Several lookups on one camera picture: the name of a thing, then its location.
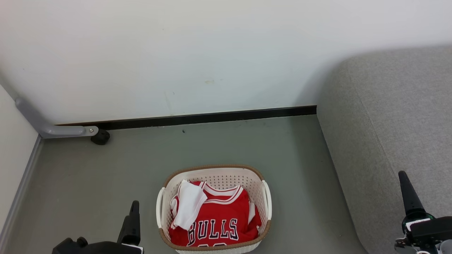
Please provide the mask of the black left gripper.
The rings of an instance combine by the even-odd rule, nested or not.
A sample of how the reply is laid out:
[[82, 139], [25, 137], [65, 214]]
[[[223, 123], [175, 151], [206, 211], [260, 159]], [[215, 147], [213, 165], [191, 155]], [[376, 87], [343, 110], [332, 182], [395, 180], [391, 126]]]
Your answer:
[[136, 244], [141, 242], [140, 203], [134, 200], [118, 237], [118, 243], [103, 241], [88, 244], [79, 237], [76, 241], [66, 238], [53, 248], [53, 254], [143, 254], [144, 249]]

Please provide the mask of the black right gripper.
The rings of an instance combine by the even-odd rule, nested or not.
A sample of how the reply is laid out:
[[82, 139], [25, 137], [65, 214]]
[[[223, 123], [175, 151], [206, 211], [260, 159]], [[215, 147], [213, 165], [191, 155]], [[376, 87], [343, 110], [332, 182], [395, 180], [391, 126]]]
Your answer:
[[424, 207], [405, 171], [399, 171], [400, 189], [405, 209], [403, 238], [395, 240], [399, 254], [450, 254], [452, 252], [452, 217], [436, 218]]

